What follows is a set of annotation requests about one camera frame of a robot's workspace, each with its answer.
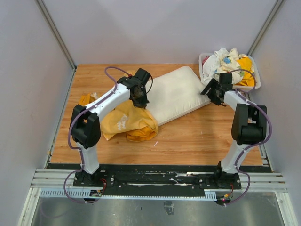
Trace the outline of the white bear print pillow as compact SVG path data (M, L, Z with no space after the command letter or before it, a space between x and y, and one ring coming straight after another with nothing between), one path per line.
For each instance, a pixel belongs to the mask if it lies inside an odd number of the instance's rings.
M189 66L180 67L147 83L146 109L159 126L164 125L208 105L210 99L201 94L204 87Z

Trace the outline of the yellow pillowcase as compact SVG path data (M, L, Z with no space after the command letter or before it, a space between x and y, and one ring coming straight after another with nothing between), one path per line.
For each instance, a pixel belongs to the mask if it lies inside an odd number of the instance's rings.
M134 107L127 100L104 117L101 132L107 141L121 133L130 141L149 141L158 134L158 123L150 111Z

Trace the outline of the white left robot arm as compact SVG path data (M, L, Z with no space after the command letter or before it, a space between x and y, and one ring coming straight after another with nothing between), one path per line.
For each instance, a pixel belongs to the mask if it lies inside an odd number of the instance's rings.
M68 131L70 149L78 150L81 169L93 175L99 169L96 145L101 138L101 121L119 104L131 100L134 107L145 109L149 103L146 84L152 76L139 68L134 75L115 67L108 66L105 74L114 82L114 86L106 94L85 106L76 105L72 111Z

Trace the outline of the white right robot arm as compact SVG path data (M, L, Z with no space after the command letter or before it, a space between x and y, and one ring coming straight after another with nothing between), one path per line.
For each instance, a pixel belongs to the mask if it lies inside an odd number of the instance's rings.
M250 150L266 140L267 107L249 101L241 91L233 88L231 81L231 73L221 73L219 79L211 79L202 91L215 105L229 106L234 111L232 145L214 173L199 180L203 188L240 189L238 172L241 163Z

